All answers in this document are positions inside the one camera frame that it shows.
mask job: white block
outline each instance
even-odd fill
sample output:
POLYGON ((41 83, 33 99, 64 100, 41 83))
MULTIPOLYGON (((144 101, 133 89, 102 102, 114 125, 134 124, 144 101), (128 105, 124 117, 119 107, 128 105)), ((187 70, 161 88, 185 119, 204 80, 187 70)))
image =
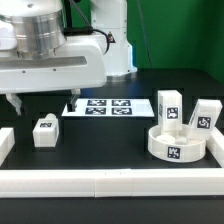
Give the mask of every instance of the white block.
POLYGON ((53 114, 39 119, 34 130, 35 147, 55 147, 59 135, 58 119, 53 114))
POLYGON ((210 138, 206 141, 206 146, 219 165, 224 168, 224 136, 216 127, 213 128, 210 138))
POLYGON ((182 129, 182 95, 176 90, 158 91, 158 123, 163 134, 182 129))
POLYGON ((108 170, 95 178, 95 197, 132 196, 130 170, 108 170))
POLYGON ((221 109, 220 100, 198 100, 188 125, 187 138, 208 140, 221 109))
POLYGON ((13 128, 2 128, 0 130, 0 166, 15 144, 13 128))

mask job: black tabletop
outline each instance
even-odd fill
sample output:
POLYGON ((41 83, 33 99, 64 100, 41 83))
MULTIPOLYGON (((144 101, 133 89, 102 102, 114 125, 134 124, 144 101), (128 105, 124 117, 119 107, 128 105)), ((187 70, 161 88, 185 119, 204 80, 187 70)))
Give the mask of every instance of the black tabletop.
MULTIPOLYGON (((82 90, 81 98, 149 99, 155 117, 62 117, 70 91, 21 94, 25 115, 0 96, 0 127, 14 127, 16 145, 6 169, 158 169, 220 168, 213 156, 193 163, 170 163, 147 150, 148 130, 157 124, 157 91, 177 90, 183 96, 183 123, 197 100, 219 99, 224 85, 200 70, 141 70, 137 79, 82 90), (32 131, 39 118, 54 113, 60 135, 56 147, 35 148, 32 131)), ((223 131, 223 115, 216 127, 223 131)), ((1 199, 2 223, 221 223, 223 197, 45 198, 1 199)))

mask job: white paper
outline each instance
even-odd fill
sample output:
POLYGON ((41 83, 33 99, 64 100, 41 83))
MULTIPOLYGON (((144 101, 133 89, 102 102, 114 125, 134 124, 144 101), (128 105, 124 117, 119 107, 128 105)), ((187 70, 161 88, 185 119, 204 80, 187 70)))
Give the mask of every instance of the white paper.
POLYGON ((76 110, 68 112, 65 105, 64 117, 154 117, 147 99, 78 99, 76 110))

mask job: green wall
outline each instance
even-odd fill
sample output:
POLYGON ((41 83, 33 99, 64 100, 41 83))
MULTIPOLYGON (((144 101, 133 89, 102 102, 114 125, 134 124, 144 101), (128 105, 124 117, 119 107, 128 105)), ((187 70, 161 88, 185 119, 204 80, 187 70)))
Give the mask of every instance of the green wall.
MULTIPOLYGON (((224 0, 139 0, 153 68, 202 69, 224 82, 224 0)), ((137 0, 128 2, 134 64, 149 68, 137 0)), ((90 19, 89 0, 79 6, 90 19)), ((73 24, 84 25, 73 11, 73 24)))

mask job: black cable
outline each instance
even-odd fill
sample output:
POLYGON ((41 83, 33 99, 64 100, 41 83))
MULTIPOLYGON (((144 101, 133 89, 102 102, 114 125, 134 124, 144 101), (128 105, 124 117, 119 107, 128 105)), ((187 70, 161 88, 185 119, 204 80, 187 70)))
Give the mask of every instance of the black cable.
POLYGON ((77 28, 77 29, 76 28, 66 28, 64 30, 65 36, 73 36, 73 35, 77 35, 77 34, 91 34, 93 32, 101 33, 105 36, 105 38, 107 40, 107 48, 106 48, 106 52, 104 53, 104 54, 106 54, 110 48, 110 39, 109 39, 108 35, 105 32, 103 32, 102 30, 93 29, 93 27, 89 23, 88 19, 86 18, 86 16, 83 14, 82 10, 77 6, 76 2, 74 0, 69 0, 69 2, 70 2, 70 4, 72 4, 75 7, 75 9, 79 13, 79 15, 82 17, 82 19, 84 20, 84 22, 86 24, 86 27, 77 28))
POLYGON ((102 30, 99 30, 99 29, 92 29, 92 31, 93 31, 93 32, 101 33, 101 34, 103 34, 103 35, 106 37, 106 40, 107 40, 107 48, 106 48, 106 51, 105 51, 105 53, 104 53, 104 54, 106 54, 107 51, 108 51, 109 48, 110 48, 110 39, 109 39, 108 35, 107 35, 105 32, 103 32, 102 30))
POLYGON ((72 14, 71 14, 71 7, 68 1, 64 1, 65 6, 65 16, 66 16, 66 25, 67 27, 72 27, 72 14))
POLYGON ((104 54, 106 54, 110 48, 110 39, 108 35, 102 30, 94 29, 92 26, 86 26, 83 28, 75 28, 75 27, 64 28, 64 35, 67 37, 75 36, 75 35, 89 35, 89 34, 92 34, 93 32, 98 32, 105 36, 107 40, 107 48, 104 54))
POLYGON ((139 15, 140 15, 140 18, 141 18, 142 31, 143 31, 144 42, 145 42, 146 51, 147 51, 147 57, 148 57, 148 60, 149 60, 149 66, 152 68, 152 61, 151 61, 151 57, 150 57, 149 43, 148 43, 148 40, 147 40, 145 23, 144 23, 144 16, 143 16, 143 13, 142 13, 142 7, 141 7, 141 4, 140 4, 140 0, 137 0, 137 4, 138 4, 139 15))
POLYGON ((79 13, 79 15, 82 17, 83 21, 85 22, 86 26, 91 26, 91 24, 89 23, 88 19, 83 14, 82 10, 78 7, 78 5, 76 4, 76 2, 74 2, 73 0, 69 0, 69 2, 70 2, 70 4, 72 4, 75 7, 75 9, 79 13))

